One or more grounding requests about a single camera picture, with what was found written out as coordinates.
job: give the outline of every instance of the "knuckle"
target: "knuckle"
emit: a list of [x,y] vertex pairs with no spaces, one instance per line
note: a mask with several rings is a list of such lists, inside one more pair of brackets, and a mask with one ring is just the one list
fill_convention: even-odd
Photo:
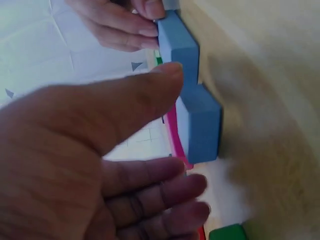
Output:
[[126,167],[118,163],[116,167],[116,175],[117,180],[121,186],[122,189],[131,189],[131,186],[133,185],[132,180],[130,178],[130,175],[128,174],[128,171],[126,170]]
[[133,194],[130,197],[130,204],[131,204],[131,208],[132,208],[137,220],[141,220],[142,218],[145,217],[146,211],[145,211],[143,203],[141,202],[141,200],[138,196]]

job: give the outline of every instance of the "finger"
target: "finger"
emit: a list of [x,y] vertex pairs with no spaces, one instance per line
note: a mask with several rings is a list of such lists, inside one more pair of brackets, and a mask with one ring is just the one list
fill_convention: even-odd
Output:
[[172,240],[199,240],[199,234],[197,232],[194,232],[191,234],[175,237]]
[[162,19],[166,15],[161,0],[131,0],[131,3],[137,12],[147,19]]
[[104,156],[147,123],[163,116],[183,85],[178,63],[152,73],[81,86],[42,88],[15,105],[21,117],[72,138]]
[[103,47],[135,51],[159,48],[158,40],[154,37],[126,33],[108,26],[99,25],[85,17],[81,19]]
[[188,202],[175,206],[169,212],[118,231],[120,240],[166,240],[193,234],[203,226],[210,214],[204,202]]
[[99,199],[93,217],[90,219],[83,240],[114,239],[115,226],[113,217],[105,206],[102,197]]
[[119,194],[172,179],[185,170],[184,163],[173,157],[149,161],[103,161],[102,196]]
[[129,34],[157,37],[156,25],[138,14],[126,10],[124,7],[112,2],[95,4],[94,1],[72,1],[70,4],[75,11],[97,24],[118,29]]
[[105,204],[113,215],[115,225],[123,228],[189,202],[200,196],[206,187],[207,181],[202,175],[180,176],[128,196],[113,198]]

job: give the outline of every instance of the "blue foam block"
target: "blue foam block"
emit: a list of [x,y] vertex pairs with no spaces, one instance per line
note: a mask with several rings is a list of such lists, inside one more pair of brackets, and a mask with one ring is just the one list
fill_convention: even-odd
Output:
[[189,163],[213,161],[218,156],[222,107],[203,85],[184,88],[176,101],[178,134]]
[[195,86],[199,70],[198,44],[175,11],[167,11],[166,18],[159,20],[157,25],[163,62],[180,62],[184,73],[183,88]]

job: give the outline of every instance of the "wooden surface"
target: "wooden surface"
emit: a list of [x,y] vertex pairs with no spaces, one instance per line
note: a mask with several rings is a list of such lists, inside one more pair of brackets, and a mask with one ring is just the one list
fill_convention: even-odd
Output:
[[181,0],[199,81],[224,107],[206,226],[250,240],[320,239],[320,2]]

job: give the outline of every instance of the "hand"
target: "hand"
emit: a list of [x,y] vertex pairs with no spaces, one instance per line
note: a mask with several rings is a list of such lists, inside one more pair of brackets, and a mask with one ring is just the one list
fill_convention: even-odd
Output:
[[159,118],[179,64],[82,86],[50,86],[0,111],[0,236],[19,240],[196,240],[206,179],[176,158],[102,156]]
[[161,0],[65,0],[99,43],[125,52],[157,49],[158,30],[152,20],[165,17]]

